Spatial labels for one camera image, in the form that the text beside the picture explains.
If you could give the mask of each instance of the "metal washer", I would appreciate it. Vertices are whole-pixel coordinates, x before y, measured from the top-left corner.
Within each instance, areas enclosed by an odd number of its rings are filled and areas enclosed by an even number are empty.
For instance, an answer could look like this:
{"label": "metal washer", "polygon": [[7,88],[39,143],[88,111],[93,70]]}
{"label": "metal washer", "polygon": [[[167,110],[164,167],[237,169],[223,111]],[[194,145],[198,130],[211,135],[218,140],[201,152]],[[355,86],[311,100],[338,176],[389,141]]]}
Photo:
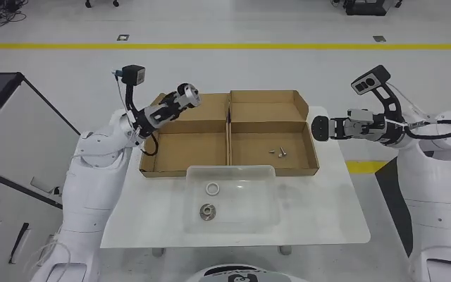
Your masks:
{"label": "metal washer", "polygon": [[212,204],[204,204],[202,207],[200,207],[199,214],[200,217],[205,221],[210,221],[216,216],[216,208]]}

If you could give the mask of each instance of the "table leg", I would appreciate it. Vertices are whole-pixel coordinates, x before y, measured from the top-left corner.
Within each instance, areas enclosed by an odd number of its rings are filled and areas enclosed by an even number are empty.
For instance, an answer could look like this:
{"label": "table leg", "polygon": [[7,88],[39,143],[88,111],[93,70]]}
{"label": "table leg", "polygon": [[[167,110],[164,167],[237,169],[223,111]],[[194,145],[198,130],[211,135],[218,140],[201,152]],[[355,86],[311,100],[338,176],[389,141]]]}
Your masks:
{"label": "table leg", "polygon": [[153,255],[154,257],[162,257],[165,250],[166,250],[166,249],[163,248],[163,247],[153,247],[153,248],[152,248],[152,255]]}
{"label": "table leg", "polygon": [[278,251],[281,255],[291,255],[292,249],[291,246],[278,246]]}

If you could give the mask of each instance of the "cardboard box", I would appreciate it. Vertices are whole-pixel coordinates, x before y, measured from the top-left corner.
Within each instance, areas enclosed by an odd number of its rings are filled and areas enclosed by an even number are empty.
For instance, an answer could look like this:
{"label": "cardboard box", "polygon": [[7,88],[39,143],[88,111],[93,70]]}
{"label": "cardboard box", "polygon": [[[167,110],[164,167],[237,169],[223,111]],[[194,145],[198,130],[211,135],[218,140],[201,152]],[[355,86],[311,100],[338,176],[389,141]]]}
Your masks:
{"label": "cardboard box", "polygon": [[[318,171],[306,122],[309,106],[297,91],[232,91],[230,112],[230,165],[269,164],[277,176],[312,176]],[[287,156],[278,157],[280,147]]]}
{"label": "cardboard box", "polygon": [[[142,155],[141,173],[145,177],[185,176],[190,166],[228,165],[228,98],[229,94],[203,94],[201,106],[184,111],[154,133],[159,152],[154,157]],[[153,152],[154,141],[149,138],[144,147]]]}

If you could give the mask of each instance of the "white table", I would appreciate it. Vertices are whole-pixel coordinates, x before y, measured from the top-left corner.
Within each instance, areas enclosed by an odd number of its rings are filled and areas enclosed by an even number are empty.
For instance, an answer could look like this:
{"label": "white table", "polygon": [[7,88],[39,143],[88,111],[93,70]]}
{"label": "white table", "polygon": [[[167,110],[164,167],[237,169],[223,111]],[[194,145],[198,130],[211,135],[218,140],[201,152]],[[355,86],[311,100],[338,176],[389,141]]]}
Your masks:
{"label": "white table", "polygon": [[[311,106],[307,121],[327,116]],[[315,176],[278,177],[280,223],[267,234],[183,232],[185,178],[145,178],[141,152],[132,154],[119,203],[106,225],[102,248],[219,247],[367,243],[368,226],[337,141],[314,142]]]}

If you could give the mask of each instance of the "white rubber ring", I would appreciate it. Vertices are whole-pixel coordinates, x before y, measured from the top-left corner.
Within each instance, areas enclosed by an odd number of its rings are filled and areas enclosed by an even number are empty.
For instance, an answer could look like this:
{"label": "white rubber ring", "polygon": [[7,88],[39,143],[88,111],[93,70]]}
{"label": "white rubber ring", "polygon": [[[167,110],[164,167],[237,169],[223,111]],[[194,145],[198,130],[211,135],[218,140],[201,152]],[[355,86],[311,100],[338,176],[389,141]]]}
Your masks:
{"label": "white rubber ring", "polygon": [[[213,189],[214,187],[216,187],[216,190],[214,190],[213,192],[210,191],[209,188]],[[215,182],[210,182],[205,186],[205,192],[210,195],[210,196],[216,196],[219,193],[219,185],[218,183]]]}

